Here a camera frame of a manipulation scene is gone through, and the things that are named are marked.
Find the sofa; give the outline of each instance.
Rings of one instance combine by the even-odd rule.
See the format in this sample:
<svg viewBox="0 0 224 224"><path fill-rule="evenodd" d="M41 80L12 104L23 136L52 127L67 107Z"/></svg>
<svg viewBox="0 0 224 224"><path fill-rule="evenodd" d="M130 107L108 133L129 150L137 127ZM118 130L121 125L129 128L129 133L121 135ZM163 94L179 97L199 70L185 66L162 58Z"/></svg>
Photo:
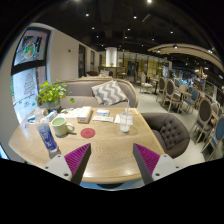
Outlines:
<svg viewBox="0 0 224 224"><path fill-rule="evenodd" d="M65 80L66 89L71 92L69 96L66 96L65 99L61 99L62 108L80 108L83 106L92 106L92 107L127 107L127 101L122 101L114 105L104 106L104 104L98 104L92 88L93 86L103 84L105 82L111 81L111 78L98 78L98 77L85 77L76 80ZM138 95L130 82L121 79L114 79L117 81L121 90L129 99L130 107L138 106ZM75 103L69 101L70 98L75 99Z"/></svg>
<svg viewBox="0 0 224 224"><path fill-rule="evenodd" d="M177 117L169 113L142 113L142 116L166 154L174 159L185 152L190 135Z"/></svg>

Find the backrest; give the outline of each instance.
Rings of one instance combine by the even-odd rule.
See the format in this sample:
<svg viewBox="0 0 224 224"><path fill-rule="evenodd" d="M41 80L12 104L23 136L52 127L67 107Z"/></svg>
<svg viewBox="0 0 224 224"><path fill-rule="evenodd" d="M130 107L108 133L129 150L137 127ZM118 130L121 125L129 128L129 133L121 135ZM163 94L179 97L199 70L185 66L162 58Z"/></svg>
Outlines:
<svg viewBox="0 0 224 224"><path fill-rule="evenodd" d="M135 88L130 82L121 79L114 79L117 81L121 90L125 93L125 95L129 99L130 107L137 107L138 105L138 94L136 93ZM69 96L89 96L94 97L93 90L91 87L101 85L105 82L109 82L111 79L107 78L86 78L76 79L76 80L65 80L61 82L65 82L67 85L65 88L67 91L71 92Z"/></svg>
<svg viewBox="0 0 224 224"><path fill-rule="evenodd" d="M144 72L141 74L141 83L145 83L146 75Z"/></svg>
<svg viewBox="0 0 224 224"><path fill-rule="evenodd" d="M188 130L184 124L173 114L166 114L167 118L160 129L160 134L166 144L167 149L171 149L179 142L189 139Z"/></svg>
<svg viewBox="0 0 224 224"><path fill-rule="evenodd" d="M219 111L218 111L218 117L220 117L222 115L222 109L219 108Z"/></svg>
<svg viewBox="0 0 224 224"><path fill-rule="evenodd" d="M224 115L219 117L219 120L215 127L215 133L213 135L215 137L216 142L219 142L224 137Z"/></svg>
<svg viewBox="0 0 224 224"><path fill-rule="evenodd" d="M159 79L159 90L164 91L166 87L166 83L163 77Z"/></svg>
<svg viewBox="0 0 224 224"><path fill-rule="evenodd" d="M189 92L189 93L192 93L192 91L193 91L193 87L190 86L190 87L188 88L188 92Z"/></svg>
<svg viewBox="0 0 224 224"><path fill-rule="evenodd" d="M171 79L168 79L166 85L166 94L168 99L172 99L175 93L175 85Z"/></svg>
<svg viewBox="0 0 224 224"><path fill-rule="evenodd" d="M216 103L212 103L212 110L216 113L216 114L218 114L218 106L217 106L217 104Z"/></svg>
<svg viewBox="0 0 224 224"><path fill-rule="evenodd" d="M204 126L210 121L211 116L212 116L211 103L207 98L204 98L201 100L199 104L198 120L200 121L201 125Z"/></svg>
<svg viewBox="0 0 224 224"><path fill-rule="evenodd" d="M194 89L192 92L191 92L192 96L191 96L191 99L193 101L197 100L198 97L199 97L199 91L197 89Z"/></svg>
<svg viewBox="0 0 224 224"><path fill-rule="evenodd" d="M187 85L185 85L185 84L181 84L180 86L179 86L179 89L181 89L181 90L183 90L183 91L185 91L185 92L187 92Z"/></svg>

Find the white cushion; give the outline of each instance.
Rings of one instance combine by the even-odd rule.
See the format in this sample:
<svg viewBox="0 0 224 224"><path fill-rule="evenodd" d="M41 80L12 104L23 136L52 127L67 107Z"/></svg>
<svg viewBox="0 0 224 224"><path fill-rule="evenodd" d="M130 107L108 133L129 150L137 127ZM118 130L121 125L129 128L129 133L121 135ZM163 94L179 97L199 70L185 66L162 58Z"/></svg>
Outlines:
<svg viewBox="0 0 224 224"><path fill-rule="evenodd" d="M115 103L127 100L127 96L121 90L116 81L101 86L97 89L97 92L105 106L110 106Z"/></svg>
<svg viewBox="0 0 224 224"><path fill-rule="evenodd" d="M102 99L100 98L100 96L98 95L97 90L98 90L101 86L107 85L108 83L112 83L112 82L114 82L114 81L111 80L111 81L109 81L109 82L105 82L105 83L103 83L103 84L100 84L100 85L92 86L92 87L91 87L92 90L93 90L93 94L94 94L94 96L95 96L95 98L96 98L98 104L103 104L103 101L102 101Z"/></svg>

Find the cup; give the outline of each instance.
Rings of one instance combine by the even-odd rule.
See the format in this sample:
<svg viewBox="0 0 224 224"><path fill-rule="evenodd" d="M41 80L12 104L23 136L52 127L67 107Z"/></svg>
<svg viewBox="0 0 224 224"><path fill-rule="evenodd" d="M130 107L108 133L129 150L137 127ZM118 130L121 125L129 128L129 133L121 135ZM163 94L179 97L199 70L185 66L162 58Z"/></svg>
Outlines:
<svg viewBox="0 0 224 224"><path fill-rule="evenodd" d="M74 131L74 126L72 124L67 124L64 117L56 117L51 122L52 127L54 128L55 134L57 136L64 136L67 133L72 133Z"/></svg>
<svg viewBox="0 0 224 224"><path fill-rule="evenodd" d="M120 130L122 132L129 132L130 126L132 125L133 121L133 113L123 111L120 114Z"/></svg>

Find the potted plant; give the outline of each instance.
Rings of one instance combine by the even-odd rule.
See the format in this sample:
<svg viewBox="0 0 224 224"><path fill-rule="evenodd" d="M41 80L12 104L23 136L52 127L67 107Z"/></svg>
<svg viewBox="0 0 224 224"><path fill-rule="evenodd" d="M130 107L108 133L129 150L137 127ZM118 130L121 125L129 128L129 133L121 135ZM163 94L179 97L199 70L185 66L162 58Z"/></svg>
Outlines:
<svg viewBox="0 0 224 224"><path fill-rule="evenodd" d="M37 96L38 105L48 104L48 109L59 110L61 108L60 99L64 99L71 92L65 89L66 84L51 84L48 80L40 86L39 95ZM71 103L75 102L74 98L70 99Z"/></svg>

